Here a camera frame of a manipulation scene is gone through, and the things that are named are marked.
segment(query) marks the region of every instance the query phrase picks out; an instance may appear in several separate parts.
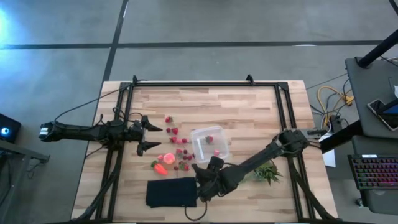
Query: black cloth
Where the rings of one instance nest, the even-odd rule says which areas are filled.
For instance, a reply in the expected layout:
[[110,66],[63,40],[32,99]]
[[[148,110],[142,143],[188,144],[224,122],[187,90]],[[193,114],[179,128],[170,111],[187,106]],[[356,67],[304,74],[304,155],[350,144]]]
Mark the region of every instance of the black cloth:
[[196,207],[197,185],[195,178],[148,181],[146,204],[151,208]]

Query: wooden table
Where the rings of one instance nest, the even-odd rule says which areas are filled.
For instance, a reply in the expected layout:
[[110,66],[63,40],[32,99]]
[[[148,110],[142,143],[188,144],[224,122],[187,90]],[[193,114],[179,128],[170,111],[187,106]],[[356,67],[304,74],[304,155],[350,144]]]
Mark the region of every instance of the wooden table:
[[[298,128],[313,128],[314,123],[304,82],[288,81],[288,83]],[[101,94],[117,90],[119,85],[120,82],[105,82]],[[112,107],[116,105],[117,96],[116,92],[100,100],[95,122],[100,114],[104,114],[105,121],[113,119]],[[286,118],[288,118],[285,101],[284,108]],[[281,131],[275,91],[270,87],[134,88],[131,111],[147,114],[153,125],[164,130],[172,127],[165,123],[165,117],[172,116],[175,126],[179,128],[180,138],[189,139],[193,129],[222,126],[228,137],[231,153],[227,161],[236,164],[264,149]],[[130,119],[134,118],[139,119],[136,115],[130,117]],[[162,144],[149,149],[142,157],[136,154],[136,143],[125,145],[113,221],[188,222],[183,208],[150,208],[146,205],[148,180],[194,176],[192,170],[174,171],[172,166],[168,167],[170,174],[167,177],[157,175],[150,167],[150,163],[159,154],[175,152],[177,146],[169,143],[169,135],[165,131],[148,133],[147,140],[159,141]],[[91,142],[87,153],[99,147],[98,143]],[[192,151],[190,144],[187,144],[186,148]],[[308,147],[304,150],[303,157],[311,190],[328,212],[337,217],[321,151]],[[106,150],[104,149],[92,154],[85,161],[72,218],[82,214],[98,193],[105,158]],[[274,182],[270,186],[266,182],[245,181],[227,196],[214,197],[208,203],[207,214],[201,222],[297,221],[286,158],[278,157],[274,159],[274,162],[284,176],[279,183]],[[300,193],[304,214],[307,214],[303,192]],[[104,214],[108,211],[107,199],[109,197],[105,200]],[[204,203],[198,199],[198,207],[188,208],[188,215],[192,218],[199,217],[204,209]]]

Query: black keyboard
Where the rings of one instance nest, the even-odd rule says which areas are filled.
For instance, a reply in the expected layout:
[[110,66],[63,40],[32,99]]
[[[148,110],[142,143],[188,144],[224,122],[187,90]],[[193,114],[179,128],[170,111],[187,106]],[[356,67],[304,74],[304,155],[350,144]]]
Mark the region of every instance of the black keyboard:
[[356,188],[398,189],[398,154],[348,155]]

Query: concrete floor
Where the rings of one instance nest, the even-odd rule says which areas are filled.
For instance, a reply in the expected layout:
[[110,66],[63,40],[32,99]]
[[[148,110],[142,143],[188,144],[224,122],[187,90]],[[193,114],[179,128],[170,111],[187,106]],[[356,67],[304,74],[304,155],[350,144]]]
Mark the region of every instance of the concrete floor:
[[[122,0],[3,0],[1,44],[111,43]],[[382,0],[130,0],[120,43],[188,41],[382,40],[398,17]],[[323,47],[230,47],[118,49],[110,80],[305,80],[310,87],[345,73],[344,59],[373,45]],[[396,56],[398,48],[386,57]],[[17,143],[51,154],[50,162],[26,179],[9,223],[50,223],[70,218],[87,142],[40,142],[40,124],[96,98],[109,49],[0,50],[0,113],[23,125]],[[326,83],[339,90],[347,77]],[[308,90],[312,105],[317,87]],[[95,103],[60,121],[90,125]],[[350,123],[355,105],[341,110]],[[319,126],[320,118],[314,116]],[[339,217],[396,223],[353,204],[354,183],[328,169]]]

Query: clear plastic container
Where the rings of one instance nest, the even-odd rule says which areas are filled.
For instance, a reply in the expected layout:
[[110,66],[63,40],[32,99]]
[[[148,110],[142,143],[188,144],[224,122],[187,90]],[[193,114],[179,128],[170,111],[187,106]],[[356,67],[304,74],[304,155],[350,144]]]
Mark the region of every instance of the clear plastic container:
[[220,126],[197,129],[191,132],[191,142],[195,160],[198,163],[209,162],[215,155],[215,151],[220,153],[218,157],[225,159],[229,156],[229,148],[224,129]]

